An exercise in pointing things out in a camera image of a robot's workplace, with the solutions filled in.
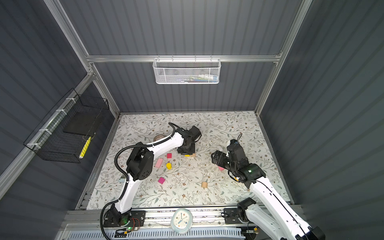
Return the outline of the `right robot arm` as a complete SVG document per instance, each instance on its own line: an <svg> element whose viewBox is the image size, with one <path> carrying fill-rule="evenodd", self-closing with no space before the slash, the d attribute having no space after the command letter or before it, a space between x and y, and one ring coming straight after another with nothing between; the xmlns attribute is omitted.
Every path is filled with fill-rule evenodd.
<svg viewBox="0 0 384 240"><path fill-rule="evenodd" d="M237 215L243 223L254 223L272 240L324 240L325 233L301 218L277 193L266 173L250 163L238 140L232 139L227 151L215 151L212 163L228 171L230 178L244 184L267 208L263 211L252 198L237 204Z"/></svg>

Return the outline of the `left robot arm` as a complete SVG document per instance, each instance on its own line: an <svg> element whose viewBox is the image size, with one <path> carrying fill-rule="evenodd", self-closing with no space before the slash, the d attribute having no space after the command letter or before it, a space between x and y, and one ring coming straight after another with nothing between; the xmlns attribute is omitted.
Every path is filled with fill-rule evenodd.
<svg viewBox="0 0 384 240"><path fill-rule="evenodd" d="M112 209L117 214L123 215L131 211L134 196L141 182L152 173L154 159L175 148L180 155L195 153L195 144L202 136L201 131L195 126L185 130L173 123L169 123L169 125L173 128L169 136L153 143L144 144L139 142L135 145L124 147L115 155L115 167L126 178L121 195L112 206ZM127 160L127 168L123 170L118 163L118 158L124 151L129 149L132 149L132 152Z"/></svg>

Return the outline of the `light pink rectangular block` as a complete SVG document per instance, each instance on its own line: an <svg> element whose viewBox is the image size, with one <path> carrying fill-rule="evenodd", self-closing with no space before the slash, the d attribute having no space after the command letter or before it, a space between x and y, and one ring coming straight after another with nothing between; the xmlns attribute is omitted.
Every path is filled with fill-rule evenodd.
<svg viewBox="0 0 384 240"><path fill-rule="evenodd" d="M163 163L163 159L162 158L159 158L155 164L155 167L156 168L160 168L162 166L162 163Z"/></svg>

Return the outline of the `magenta square block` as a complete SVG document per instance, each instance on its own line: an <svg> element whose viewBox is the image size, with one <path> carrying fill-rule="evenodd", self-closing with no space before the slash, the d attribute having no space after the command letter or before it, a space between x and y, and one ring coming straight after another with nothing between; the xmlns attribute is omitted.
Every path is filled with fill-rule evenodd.
<svg viewBox="0 0 384 240"><path fill-rule="evenodd" d="M162 184L162 185L165 183L165 181L166 181L166 179L163 178L163 177L160 177L159 180L158 180L158 182L159 182L160 184Z"/></svg>

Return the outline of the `roll of clear tape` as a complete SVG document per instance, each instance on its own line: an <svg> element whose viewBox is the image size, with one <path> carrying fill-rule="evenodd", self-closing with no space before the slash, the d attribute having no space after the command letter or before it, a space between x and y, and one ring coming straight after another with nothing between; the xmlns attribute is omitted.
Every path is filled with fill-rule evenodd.
<svg viewBox="0 0 384 240"><path fill-rule="evenodd" d="M162 139L164 139L164 138L166 138L166 137L167 137L167 136L166 136L166 135L163 135L163 134L156 135L156 136L154 137L154 142L160 141L160 140L162 140Z"/></svg>

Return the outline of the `white round clock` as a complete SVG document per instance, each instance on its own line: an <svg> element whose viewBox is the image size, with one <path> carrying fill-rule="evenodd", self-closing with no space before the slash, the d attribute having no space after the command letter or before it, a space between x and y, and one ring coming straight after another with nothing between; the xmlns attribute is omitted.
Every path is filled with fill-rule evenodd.
<svg viewBox="0 0 384 240"><path fill-rule="evenodd" d="M192 224L193 215L189 210L180 208L174 212L171 219L171 228L174 232L184 235L191 229Z"/></svg>

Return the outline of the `yellow marker pen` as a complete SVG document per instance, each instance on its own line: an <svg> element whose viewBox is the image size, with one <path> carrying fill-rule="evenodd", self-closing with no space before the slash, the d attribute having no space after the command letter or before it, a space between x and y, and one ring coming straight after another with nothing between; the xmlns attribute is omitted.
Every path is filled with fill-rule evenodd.
<svg viewBox="0 0 384 240"><path fill-rule="evenodd" d="M91 140L92 140L92 137L89 137L86 140L86 142L85 142L85 144L84 144L84 146L83 146L83 148L82 148L82 150L81 150L81 152L79 154L79 159L83 159L84 158L84 156L85 156L85 154L86 154L86 152L88 150L88 147L89 147L89 145L91 143Z"/></svg>

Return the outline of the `black foam pad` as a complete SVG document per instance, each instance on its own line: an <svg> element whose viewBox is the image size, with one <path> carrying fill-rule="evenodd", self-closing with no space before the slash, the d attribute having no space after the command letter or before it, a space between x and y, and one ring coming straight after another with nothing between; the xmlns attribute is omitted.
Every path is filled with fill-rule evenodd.
<svg viewBox="0 0 384 240"><path fill-rule="evenodd" d="M101 114L77 112L64 127L63 132L91 137L96 134L103 120L104 116Z"/></svg>

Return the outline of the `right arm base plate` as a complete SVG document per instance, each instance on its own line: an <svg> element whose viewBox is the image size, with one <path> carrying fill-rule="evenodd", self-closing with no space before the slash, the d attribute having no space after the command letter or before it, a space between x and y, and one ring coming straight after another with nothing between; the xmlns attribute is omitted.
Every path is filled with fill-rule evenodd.
<svg viewBox="0 0 384 240"><path fill-rule="evenodd" d="M249 223L248 219L242 216L237 208L224 208L221 212L221 217L224 218L227 225Z"/></svg>

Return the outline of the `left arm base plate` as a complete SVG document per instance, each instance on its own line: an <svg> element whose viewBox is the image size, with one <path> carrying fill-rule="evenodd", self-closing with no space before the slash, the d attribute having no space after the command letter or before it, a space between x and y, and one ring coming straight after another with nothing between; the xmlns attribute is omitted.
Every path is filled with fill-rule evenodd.
<svg viewBox="0 0 384 240"><path fill-rule="evenodd" d="M127 213L120 215L108 210L104 215L103 227L139 228L144 225L145 218L146 211L128 211Z"/></svg>

